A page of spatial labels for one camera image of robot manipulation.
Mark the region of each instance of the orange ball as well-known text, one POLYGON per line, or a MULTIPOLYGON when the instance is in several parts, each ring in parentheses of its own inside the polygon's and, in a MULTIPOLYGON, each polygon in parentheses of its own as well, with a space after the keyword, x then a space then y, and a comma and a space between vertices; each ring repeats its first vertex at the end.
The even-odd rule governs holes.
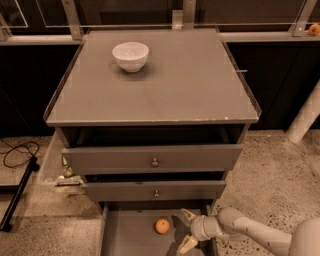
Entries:
POLYGON ((159 234, 164 235, 169 231, 170 223, 167 219, 161 218, 161 219, 157 220, 157 222, 155 224, 155 228, 159 234))
POLYGON ((309 30, 308 30, 308 34, 310 36, 317 36, 320 34, 320 25, 315 23, 313 25, 310 26, 309 30))

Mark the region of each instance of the white pipe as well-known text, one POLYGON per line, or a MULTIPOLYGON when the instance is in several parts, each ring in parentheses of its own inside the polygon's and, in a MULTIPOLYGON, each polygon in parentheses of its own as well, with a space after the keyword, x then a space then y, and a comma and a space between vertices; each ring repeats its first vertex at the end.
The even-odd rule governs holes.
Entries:
POLYGON ((298 143, 307 133, 320 114, 320 80, 309 95, 286 135, 293 143, 298 143))

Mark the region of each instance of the white bowl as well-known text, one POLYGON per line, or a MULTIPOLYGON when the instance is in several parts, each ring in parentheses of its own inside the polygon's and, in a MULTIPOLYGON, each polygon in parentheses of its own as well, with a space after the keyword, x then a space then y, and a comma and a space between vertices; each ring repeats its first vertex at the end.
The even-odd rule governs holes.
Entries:
POLYGON ((142 43, 127 42, 113 48, 112 54, 121 68, 137 72, 146 64, 149 48, 142 43))

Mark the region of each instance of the gray surface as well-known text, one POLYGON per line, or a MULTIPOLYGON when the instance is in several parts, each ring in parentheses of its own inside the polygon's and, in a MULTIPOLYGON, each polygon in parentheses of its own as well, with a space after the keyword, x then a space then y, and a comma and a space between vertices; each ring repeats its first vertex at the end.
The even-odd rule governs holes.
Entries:
MULTIPOLYGON (((185 235, 190 234, 190 229, 188 220, 179 209, 115 211, 109 214, 107 234, 104 256, 176 256, 178 246, 185 235), (160 218, 170 223, 165 235, 154 230, 154 224, 160 218)), ((195 248, 185 256, 213 256, 201 249, 195 248)))
POLYGON ((50 126, 257 122, 215 30, 92 31, 48 120, 50 126), (150 48, 137 73, 112 58, 119 43, 150 48))
POLYGON ((149 201, 217 199, 225 181, 111 182, 85 184, 94 201, 149 201))
POLYGON ((242 145, 78 147, 62 150, 79 174, 231 170, 242 145), (152 167, 156 159, 158 167, 152 167))

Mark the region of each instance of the cabinet top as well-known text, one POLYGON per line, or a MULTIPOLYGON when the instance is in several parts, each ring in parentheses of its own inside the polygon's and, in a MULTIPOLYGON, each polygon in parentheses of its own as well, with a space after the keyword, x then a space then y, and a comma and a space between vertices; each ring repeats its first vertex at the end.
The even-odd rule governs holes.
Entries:
POLYGON ((255 123, 259 107, 217 32, 91 31, 47 124, 64 126, 255 123), (146 65, 122 70, 112 49, 146 44, 146 65))

